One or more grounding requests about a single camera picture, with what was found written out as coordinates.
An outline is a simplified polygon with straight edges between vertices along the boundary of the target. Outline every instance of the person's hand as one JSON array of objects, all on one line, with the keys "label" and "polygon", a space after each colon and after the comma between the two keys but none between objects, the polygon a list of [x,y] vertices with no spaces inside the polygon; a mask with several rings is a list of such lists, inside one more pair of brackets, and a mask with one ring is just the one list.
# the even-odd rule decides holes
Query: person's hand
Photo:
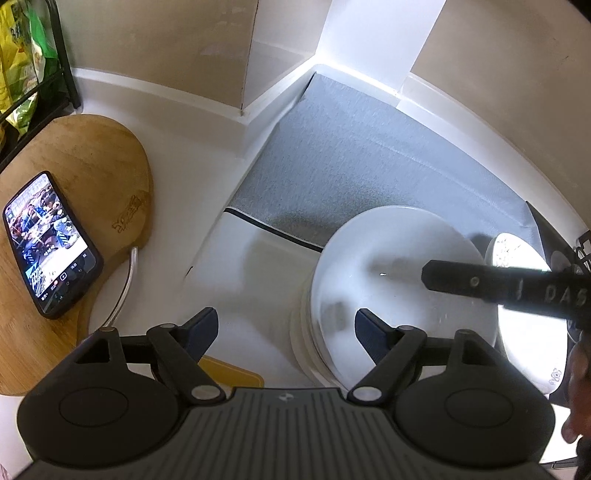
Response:
[{"label": "person's hand", "polygon": [[570,372],[570,415],[562,425],[562,437],[567,443],[573,443],[579,435],[591,437],[591,380],[587,374],[590,352],[591,334],[583,332],[570,352],[566,368]]}]

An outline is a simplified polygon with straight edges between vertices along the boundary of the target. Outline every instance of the wooden cutting board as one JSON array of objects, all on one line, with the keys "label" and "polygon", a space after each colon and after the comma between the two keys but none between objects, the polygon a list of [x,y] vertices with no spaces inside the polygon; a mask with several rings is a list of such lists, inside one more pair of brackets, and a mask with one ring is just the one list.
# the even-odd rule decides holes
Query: wooden cutting board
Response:
[{"label": "wooden cutting board", "polygon": [[148,241],[152,214],[150,165],[135,136],[97,115],[57,118],[0,174],[0,208],[43,170],[54,177],[105,260],[97,282],[58,320],[37,312],[0,228],[0,394],[23,395],[88,333],[101,285]]}]

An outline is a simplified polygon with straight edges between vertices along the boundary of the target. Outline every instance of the black phone case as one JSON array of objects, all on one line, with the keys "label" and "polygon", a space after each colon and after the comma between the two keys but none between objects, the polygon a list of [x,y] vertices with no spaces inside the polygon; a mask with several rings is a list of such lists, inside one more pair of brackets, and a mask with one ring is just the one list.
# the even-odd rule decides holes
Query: black phone case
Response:
[{"label": "black phone case", "polygon": [[[6,208],[8,207],[8,205],[10,205],[12,203],[12,201],[15,200],[22,193],[23,190],[25,190],[31,183],[33,183],[37,178],[39,178],[43,174],[47,175],[47,178],[49,179],[49,183],[53,187],[57,197],[60,199],[62,208],[65,210],[66,214],[70,217],[70,219],[72,220],[72,224],[79,231],[80,236],[86,242],[88,249],[91,251],[91,253],[95,256],[95,259],[96,259],[95,267],[91,271],[88,272],[88,274],[84,278],[84,281],[76,284],[76,289],[69,291],[64,296],[64,299],[59,304],[59,307],[54,309],[51,312],[48,312],[48,313],[46,313],[42,310],[41,305],[37,301],[37,297],[35,296],[35,292],[33,291],[33,288],[31,287],[31,285],[29,284],[29,282],[27,280],[27,276],[25,275],[25,272],[22,269],[21,264],[19,263],[18,253],[16,251],[14,242],[12,241],[12,237],[10,234],[10,228],[8,226],[8,221],[6,219]],[[10,243],[10,247],[12,249],[12,254],[14,255],[14,260],[17,263],[18,271],[21,273],[21,277],[25,283],[25,286],[27,287],[27,290],[29,292],[29,295],[31,296],[31,299],[33,300],[33,303],[35,304],[35,307],[37,308],[37,311],[39,312],[40,315],[42,315],[43,317],[45,317],[47,319],[50,319],[50,320],[58,319],[59,317],[64,315],[65,312],[70,310],[78,302],[78,300],[80,300],[82,298],[82,296],[88,291],[88,289],[94,283],[94,281],[99,277],[100,273],[103,270],[103,265],[104,265],[102,255],[97,250],[94,243],[90,240],[90,238],[86,234],[86,231],[82,228],[82,225],[78,221],[78,218],[76,218],[76,215],[74,215],[74,212],[70,208],[70,205],[68,204],[65,195],[57,186],[57,183],[56,183],[55,179],[53,178],[53,176],[51,176],[51,173],[47,170],[39,172],[31,180],[29,180],[27,182],[27,184],[25,186],[23,186],[16,194],[13,195],[13,197],[8,201],[8,203],[4,206],[4,209],[2,210],[2,220],[4,221],[4,229],[6,230],[6,233],[8,235],[8,243]]]}]

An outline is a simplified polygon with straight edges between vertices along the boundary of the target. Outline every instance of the round black pad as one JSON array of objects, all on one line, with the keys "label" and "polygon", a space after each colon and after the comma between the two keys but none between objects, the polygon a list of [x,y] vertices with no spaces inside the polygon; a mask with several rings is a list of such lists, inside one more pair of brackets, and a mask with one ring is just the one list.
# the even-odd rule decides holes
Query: round black pad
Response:
[{"label": "round black pad", "polygon": [[129,406],[127,397],[103,387],[82,388],[66,395],[60,403],[65,420],[79,427],[100,427],[119,420]]},{"label": "round black pad", "polygon": [[553,431],[552,407],[524,377],[505,374],[465,365],[421,380],[398,398],[395,421],[421,450],[455,465],[536,461]]},{"label": "round black pad", "polygon": [[116,332],[96,332],[23,399],[18,430],[34,459],[78,468],[147,454],[173,431],[178,402],[127,369]]}]

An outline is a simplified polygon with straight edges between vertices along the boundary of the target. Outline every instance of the white plate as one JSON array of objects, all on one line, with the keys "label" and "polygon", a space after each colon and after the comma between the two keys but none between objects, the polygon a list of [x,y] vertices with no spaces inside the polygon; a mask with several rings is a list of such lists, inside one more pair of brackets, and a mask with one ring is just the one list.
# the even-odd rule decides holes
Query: white plate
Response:
[{"label": "white plate", "polygon": [[321,387],[343,386],[320,358],[312,341],[310,332],[310,285],[309,278],[303,287],[301,301],[291,312],[290,317],[290,341],[295,359],[306,376]]},{"label": "white plate", "polygon": [[[496,267],[550,270],[533,247],[510,233],[491,241],[486,262]],[[507,358],[544,395],[551,394],[560,386],[566,365],[566,320],[498,308],[499,334]]]},{"label": "white plate", "polygon": [[427,290],[421,272],[432,259],[484,264],[476,247],[443,219],[410,207],[368,210],[330,239],[312,282],[312,331],[320,356],[345,388],[374,367],[355,337],[361,308],[391,326],[414,325],[441,338],[469,328],[494,343],[497,306]]}]

